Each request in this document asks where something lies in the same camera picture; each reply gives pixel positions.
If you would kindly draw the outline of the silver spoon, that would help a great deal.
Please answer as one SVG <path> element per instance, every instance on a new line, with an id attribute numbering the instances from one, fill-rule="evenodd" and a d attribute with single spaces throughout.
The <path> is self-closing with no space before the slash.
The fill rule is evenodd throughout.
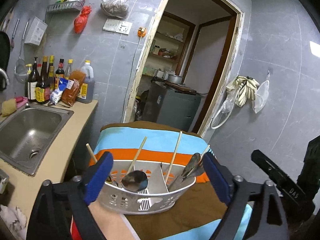
<path id="1" fill-rule="evenodd" d="M 143 171 L 133 171 L 121 180 L 123 188 L 131 192 L 140 192 L 148 187 L 148 177 Z"/>

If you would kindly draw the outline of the white plastic utensil basket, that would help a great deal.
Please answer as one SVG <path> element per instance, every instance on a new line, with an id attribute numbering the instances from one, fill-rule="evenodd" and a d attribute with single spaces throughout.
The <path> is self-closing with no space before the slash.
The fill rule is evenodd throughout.
<path id="1" fill-rule="evenodd" d="M 113 181 L 117 182 L 117 185 L 105 183 L 98 196 L 98 202 L 104 208 L 125 215 L 161 213 L 172 208 L 180 196 L 196 183 L 196 178 L 190 177 L 183 181 L 177 190 L 169 192 L 169 184 L 182 173 L 184 166 L 174 164 L 169 179 L 165 183 L 168 163 L 138 160 L 133 169 L 146 173 L 148 187 L 140 192 L 130 192 L 125 190 L 121 184 L 130 164 L 130 160 L 114 161 L 110 176 Z"/>

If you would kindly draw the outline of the wooden chopstick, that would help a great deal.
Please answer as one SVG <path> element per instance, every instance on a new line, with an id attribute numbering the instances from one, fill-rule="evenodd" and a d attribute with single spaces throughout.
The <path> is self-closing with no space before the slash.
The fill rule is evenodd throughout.
<path id="1" fill-rule="evenodd" d="M 178 139 L 177 139 L 177 142 L 176 142 L 176 145 L 175 145 L 175 149 L 174 149 L 174 152 L 173 152 L 173 155 L 172 155 L 170 164 L 169 164 L 169 168 L 168 168 L 168 170 L 167 170 L 167 174 L 166 174 L 166 177 L 165 177 L 165 183 L 167 183 L 167 181 L 168 181 L 168 179 L 169 179 L 170 172 L 171 172 L 171 169 L 172 169 L 172 166 L 173 166 L 175 157 L 176 157 L 176 153 L 177 153 L 177 150 L 178 150 L 178 146 L 179 146 L 179 144 L 180 144 L 181 136 L 182 136 L 182 131 L 180 131 L 180 132 L 179 132 L 179 135 L 178 135 Z"/>
<path id="2" fill-rule="evenodd" d="M 144 137 L 144 139 L 143 139 L 140 147 L 138 148 L 138 150 L 137 150 L 137 152 L 136 152 L 136 154 L 135 154 L 135 156 L 134 156 L 129 168 L 127 169 L 126 175 L 128 175 L 131 172 L 131 170 L 133 169 L 133 166 L 134 166 L 134 164 L 135 164 L 135 162 L 136 162 L 136 160 L 137 160 L 137 158 L 138 158 L 138 156 L 139 156 L 139 154 L 140 154 L 140 152 L 141 152 L 146 140 L 147 140 L 147 137 Z"/>

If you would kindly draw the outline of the striped blue orange brown towel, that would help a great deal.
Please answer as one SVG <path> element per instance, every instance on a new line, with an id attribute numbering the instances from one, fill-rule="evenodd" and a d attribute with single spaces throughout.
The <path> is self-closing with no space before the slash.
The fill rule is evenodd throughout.
<path id="1" fill-rule="evenodd" d="M 107 238 L 209 239 L 226 206 L 206 174 L 182 177 L 207 147 L 198 135 L 146 121 L 102 127 L 95 157 L 110 152 L 114 163 L 93 210 Z"/>

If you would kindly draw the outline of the stainless steel sink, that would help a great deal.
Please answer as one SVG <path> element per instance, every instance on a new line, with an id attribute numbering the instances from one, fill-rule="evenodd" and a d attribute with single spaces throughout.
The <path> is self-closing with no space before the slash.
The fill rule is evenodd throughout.
<path id="1" fill-rule="evenodd" d="M 35 176 L 41 161 L 73 111 L 27 103 L 1 122 L 1 159 Z"/>

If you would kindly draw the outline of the large vinegar jug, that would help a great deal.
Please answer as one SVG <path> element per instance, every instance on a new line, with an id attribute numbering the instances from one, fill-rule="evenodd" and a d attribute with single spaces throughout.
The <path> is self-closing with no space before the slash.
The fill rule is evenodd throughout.
<path id="1" fill-rule="evenodd" d="M 81 103 L 90 103 L 93 100 L 94 92 L 94 70 L 89 60 L 85 61 L 85 64 L 80 68 L 80 71 L 86 75 L 84 82 L 77 94 L 76 100 Z"/>

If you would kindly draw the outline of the grey cabinet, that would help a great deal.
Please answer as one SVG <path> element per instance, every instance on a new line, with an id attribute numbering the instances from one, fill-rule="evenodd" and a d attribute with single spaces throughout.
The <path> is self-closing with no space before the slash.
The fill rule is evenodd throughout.
<path id="1" fill-rule="evenodd" d="M 183 93 L 162 82 L 153 82 L 146 98 L 142 120 L 187 132 L 200 102 L 201 96 L 197 93 Z"/>

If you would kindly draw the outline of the dark soy sauce bottle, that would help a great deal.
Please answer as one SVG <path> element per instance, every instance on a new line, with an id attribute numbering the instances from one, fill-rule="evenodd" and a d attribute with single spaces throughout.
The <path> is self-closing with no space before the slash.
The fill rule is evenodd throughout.
<path id="1" fill-rule="evenodd" d="M 50 86 L 47 76 L 48 56 L 42 58 L 42 68 L 40 79 L 38 80 L 35 88 L 36 101 L 40 104 L 45 104 L 49 101 Z"/>

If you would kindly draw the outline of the metal pot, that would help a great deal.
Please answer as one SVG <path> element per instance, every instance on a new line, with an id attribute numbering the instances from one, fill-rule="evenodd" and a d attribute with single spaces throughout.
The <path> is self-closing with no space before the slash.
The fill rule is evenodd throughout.
<path id="1" fill-rule="evenodd" d="M 169 74 L 167 77 L 167 82 L 173 83 L 173 84 L 181 84 L 182 83 L 182 76 L 174 75 L 174 74 Z"/>

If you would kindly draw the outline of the yellow sponge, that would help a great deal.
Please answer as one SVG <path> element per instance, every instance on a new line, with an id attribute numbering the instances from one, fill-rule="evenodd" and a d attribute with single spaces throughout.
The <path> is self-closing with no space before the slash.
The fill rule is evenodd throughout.
<path id="1" fill-rule="evenodd" d="M 16 99 L 12 98 L 4 101 L 1 106 L 1 115 L 9 116 L 17 110 Z"/>

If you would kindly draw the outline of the metal strainer ladle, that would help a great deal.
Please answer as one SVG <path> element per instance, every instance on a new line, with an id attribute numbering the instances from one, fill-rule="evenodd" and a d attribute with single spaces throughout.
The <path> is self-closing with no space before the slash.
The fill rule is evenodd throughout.
<path id="1" fill-rule="evenodd" d="M 25 28 L 24 28 L 24 32 L 23 32 L 22 39 L 21 39 L 19 57 L 18 57 L 18 60 L 16 61 L 15 67 L 14 67 L 14 77 L 20 83 L 24 83 L 24 81 L 27 77 L 27 69 L 25 67 L 25 62 L 24 62 L 24 59 L 22 56 L 22 50 L 24 47 L 24 38 L 25 38 L 25 33 L 26 33 L 28 25 L 29 25 L 29 21 L 30 20 L 27 21 Z"/>

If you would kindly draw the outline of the red plastic bag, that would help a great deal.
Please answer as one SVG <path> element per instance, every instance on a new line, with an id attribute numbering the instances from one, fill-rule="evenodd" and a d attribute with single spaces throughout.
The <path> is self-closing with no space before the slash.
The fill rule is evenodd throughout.
<path id="1" fill-rule="evenodd" d="M 80 34 L 84 30 L 91 11 L 92 11 L 91 6 L 86 5 L 81 9 L 80 14 L 75 18 L 73 22 L 73 26 L 74 26 L 74 32 L 76 34 Z"/>

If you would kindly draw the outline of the black wok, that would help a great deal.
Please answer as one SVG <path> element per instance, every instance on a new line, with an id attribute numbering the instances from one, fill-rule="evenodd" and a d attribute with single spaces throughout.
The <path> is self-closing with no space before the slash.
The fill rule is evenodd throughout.
<path id="1" fill-rule="evenodd" d="M 1 53 L 1 91 L 4 91 L 7 88 L 7 85 L 10 83 L 7 67 L 10 58 L 10 40 L 8 35 L 1 31 L 1 43 L 0 43 L 0 53 Z"/>

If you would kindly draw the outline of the white wall socket panel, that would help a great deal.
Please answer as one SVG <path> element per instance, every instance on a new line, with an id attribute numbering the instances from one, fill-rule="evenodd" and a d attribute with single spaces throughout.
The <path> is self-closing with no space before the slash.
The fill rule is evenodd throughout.
<path id="1" fill-rule="evenodd" d="M 103 26 L 103 31 L 129 35 L 131 27 L 131 22 L 108 18 Z"/>

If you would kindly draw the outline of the white wall holder box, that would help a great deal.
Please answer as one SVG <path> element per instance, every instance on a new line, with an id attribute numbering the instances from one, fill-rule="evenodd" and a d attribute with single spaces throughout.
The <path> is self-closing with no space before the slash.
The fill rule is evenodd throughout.
<path id="1" fill-rule="evenodd" d="M 24 38 L 24 43 L 39 46 L 47 27 L 48 25 L 44 21 L 34 17 Z"/>

